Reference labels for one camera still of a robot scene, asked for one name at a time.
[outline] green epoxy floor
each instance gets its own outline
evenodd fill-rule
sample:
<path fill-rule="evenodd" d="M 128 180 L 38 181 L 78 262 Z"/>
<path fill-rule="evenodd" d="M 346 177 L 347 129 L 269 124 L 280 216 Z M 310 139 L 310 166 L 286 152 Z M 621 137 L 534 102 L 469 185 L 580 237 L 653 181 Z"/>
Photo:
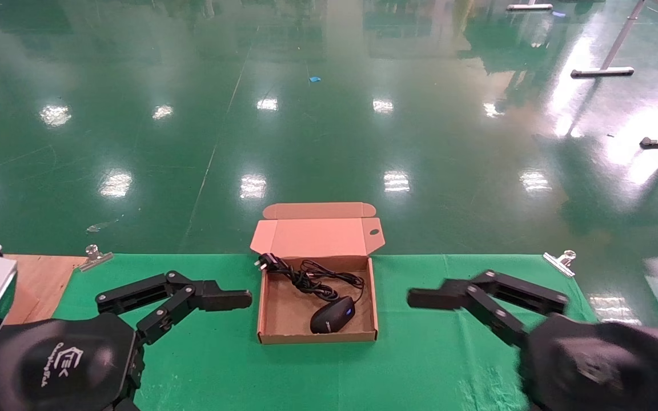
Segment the green epoxy floor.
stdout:
<path fill-rule="evenodd" d="M 0 243 L 246 253 L 266 205 L 364 201 L 382 253 L 573 249 L 656 325 L 658 7 L 633 77 L 569 77 L 634 2 L 0 0 Z"/>

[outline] black computer mouse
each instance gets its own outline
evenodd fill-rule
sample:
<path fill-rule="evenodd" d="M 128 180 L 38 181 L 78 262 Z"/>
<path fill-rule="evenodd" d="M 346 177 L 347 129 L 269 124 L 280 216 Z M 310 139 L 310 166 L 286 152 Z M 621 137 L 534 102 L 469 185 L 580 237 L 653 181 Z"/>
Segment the black computer mouse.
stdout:
<path fill-rule="evenodd" d="M 311 316 L 311 332 L 315 334 L 336 333 L 355 316 L 355 301 L 352 297 L 341 297 L 318 309 Z"/>

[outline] box lid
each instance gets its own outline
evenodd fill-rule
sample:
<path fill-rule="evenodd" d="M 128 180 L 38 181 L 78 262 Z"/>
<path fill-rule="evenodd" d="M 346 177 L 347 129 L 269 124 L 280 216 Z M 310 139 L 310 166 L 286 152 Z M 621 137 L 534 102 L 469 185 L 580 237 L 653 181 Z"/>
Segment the box lid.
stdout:
<path fill-rule="evenodd" d="M 263 211 L 250 248 L 281 258 L 367 256 L 384 245 L 374 206 L 279 203 Z"/>

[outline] green tablecloth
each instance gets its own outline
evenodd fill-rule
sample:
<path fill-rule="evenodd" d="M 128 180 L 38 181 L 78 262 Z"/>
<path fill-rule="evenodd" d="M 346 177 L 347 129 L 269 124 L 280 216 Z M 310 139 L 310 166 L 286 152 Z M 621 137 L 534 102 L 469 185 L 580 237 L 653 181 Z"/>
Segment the green tablecloth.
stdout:
<path fill-rule="evenodd" d="M 116 255 L 73 274 L 55 317 L 94 317 L 97 293 L 168 270 L 253 292 L 249 309 L 193 312 L 146 347 L 135 399 L 142 411 L 521 411 L 517 350 L 468 312 L 410 309 L 407 289 L 438 287 L 444 278 L 471 278 L 492 268 L 564 292 L 570 297 L 567 315 L 595 320 L 575 281 L 539 255 L 383 255 L 373 259 L 376 342 L 264 346 L 256 338 L 260 275 L 253 261 L 249 255 Z M 123 318 L 133 325 L 148 310 Z M 517 307 L 510 311 L 527 325 L 542 318 Z"/>

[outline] open cardboard box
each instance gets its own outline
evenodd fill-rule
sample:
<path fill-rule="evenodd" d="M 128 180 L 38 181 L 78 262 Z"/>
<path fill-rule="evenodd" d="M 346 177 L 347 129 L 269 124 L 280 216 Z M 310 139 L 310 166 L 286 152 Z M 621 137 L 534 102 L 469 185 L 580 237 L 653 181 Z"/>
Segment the open cardboard box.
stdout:
<path fill-rule="evenodd" d="M 263 271 L 258 309 L 258 339 L 263 344 L 347 343 L 377 339 L 372 259 L 368 255 L 384 245 L 375 208 L 366 203 L 274 204 L 263 211 L 250 248 L 272 252 L 298 267 L 305 259 L 333 271 L 345 271 L 365 280 L 355 317 L 339 332 L 313 334 L 309 321 L 326 305 L 316 296 L 296 289 L 281 274 Z M 337 279 L 322 279 L 339 296 L 359 297 L 360 291 Z"/>

